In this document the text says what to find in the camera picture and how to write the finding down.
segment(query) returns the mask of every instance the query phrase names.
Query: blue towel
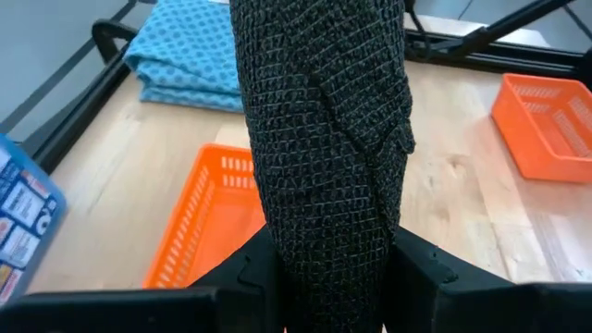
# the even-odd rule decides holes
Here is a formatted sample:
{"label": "blue towel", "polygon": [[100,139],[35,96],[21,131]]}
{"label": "blue towel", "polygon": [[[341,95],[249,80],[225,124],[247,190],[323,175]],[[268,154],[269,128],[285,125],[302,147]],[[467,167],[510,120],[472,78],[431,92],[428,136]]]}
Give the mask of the blue towel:
{"label": "blue towel", "polygon": [[228,5],[159,0],[125,61],[142,101],[242,111]]}

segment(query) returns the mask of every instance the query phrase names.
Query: black mesh wrap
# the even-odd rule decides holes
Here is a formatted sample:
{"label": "black mesh wrap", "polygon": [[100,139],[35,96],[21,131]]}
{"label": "black mesh wrap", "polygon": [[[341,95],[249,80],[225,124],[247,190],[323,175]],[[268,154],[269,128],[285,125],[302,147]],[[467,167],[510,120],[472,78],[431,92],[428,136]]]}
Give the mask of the black mesh wrap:
{"label": "black mesh wrap", "polygon": [[235,0],[254,174],[289,332],[377,332],[414,142],[403,1]]}

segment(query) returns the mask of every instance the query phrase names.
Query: printed label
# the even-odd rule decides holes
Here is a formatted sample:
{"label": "printed label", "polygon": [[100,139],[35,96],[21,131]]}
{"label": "printed label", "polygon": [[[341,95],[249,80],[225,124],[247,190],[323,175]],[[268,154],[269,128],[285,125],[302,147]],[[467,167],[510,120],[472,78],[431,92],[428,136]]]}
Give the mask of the printed label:
{"label": "printed label", "polygon": [[8,282],[5,284],[2,292],[0,292],[0,304],[6,303],[10,298],[10,295],[15,291],[15,287],[19,283],[20,277],[22,277],[22,271],[15,269],[8,278]]}
{"label": "printed label", "polygon": [[2,204],[2,209],[5,212],[29,228],[32,227],[42,207],[43,200],[21,182],[15,185]]}
{"label": "printed label", "polygon": [[47,202],[47,208],[49,208],[49,210],[50,210],[50,211],[52,211],[52,212],[53,212],[53,211],[54,211],[54,209],[56,209],[56,207],[57,207],[57,203],[56,203],[56,201],[55,201],[54,199],[50,199],[50,200]]}
{"label": "printed label", "polygon": [[15,223],[8,217],[0,218],[0,243],[4,241],[13,224]]}
{"label": "printed label", "polygon": [[8,265],[0,265],[0,287],[4,286],[4,283],[8,279],[11,270],[12,268],[10,268]]}
{"label": "printed label", "polygon": [[37,237],[17,226],[8,236],[8,240],[0,250],[0,255],[10,264],[24,267],[33,256],[37,245],[39,245]]}
{"label": "printed label", "polygon": [[41,216],[39,216],[39,220],[37,220],[37,233],[43,235],[51,222],[51,213],[49,212],[49,208],[45,207],[44,209],[42,209]]}
{"label": "printed label", "polygon": [[10,154],[6,150],[0,148],[0,171],[4,170],[8,161],[10,161]]}
{"label": "printed label", "polygon": [[8,196],[8,190],[15,178],[19,175],[19,169],[14,163],[8,163],[5,168],[0,171],[0,198]]}
{"label": "printed label", "polygon": [[37,180],[29,171],[23,170],[20,172],[20,175],[27,180],[29,186],[31,186],[39,195],[41,195],[44,199],[49,197],[49,191],[44,187],[44,185]]}

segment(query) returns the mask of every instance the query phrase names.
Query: orange plastic basket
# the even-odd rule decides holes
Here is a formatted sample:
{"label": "orange plastic basket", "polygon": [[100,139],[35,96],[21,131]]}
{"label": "orange plastic basket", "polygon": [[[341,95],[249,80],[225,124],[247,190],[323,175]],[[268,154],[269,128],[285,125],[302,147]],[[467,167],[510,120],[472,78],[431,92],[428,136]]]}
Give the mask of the orange plastic basket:
{"label": "orange plastic basket", "polygon": [[581,82],[506,74],[492,116],[525,178],[592,181],[592,93]]}
{"label": "orange plastic basket", "polygon": [[143,286],[189,286],[238,250],[264,223],[251,151],[205,145]]}

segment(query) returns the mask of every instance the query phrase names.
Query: wooden table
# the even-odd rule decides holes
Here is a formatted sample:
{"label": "wooden table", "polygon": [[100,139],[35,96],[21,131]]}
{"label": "wooden table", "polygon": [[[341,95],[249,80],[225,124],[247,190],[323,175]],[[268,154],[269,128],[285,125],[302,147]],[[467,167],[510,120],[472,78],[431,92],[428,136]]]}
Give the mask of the wooden table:
{"label": "wooden table", "polygon": [[[475,23],[423,17],[430,31]],[[507,40],[545,45],[534,31]],[[401,224],[516,282],[592,281],[592,186],[523,179],[489,117],[500,75],[407,63],[417,140]],[[29,292],[139,288],[199,148],[244,116],[138,102],[129,76],[52,175],[69,213]]]}

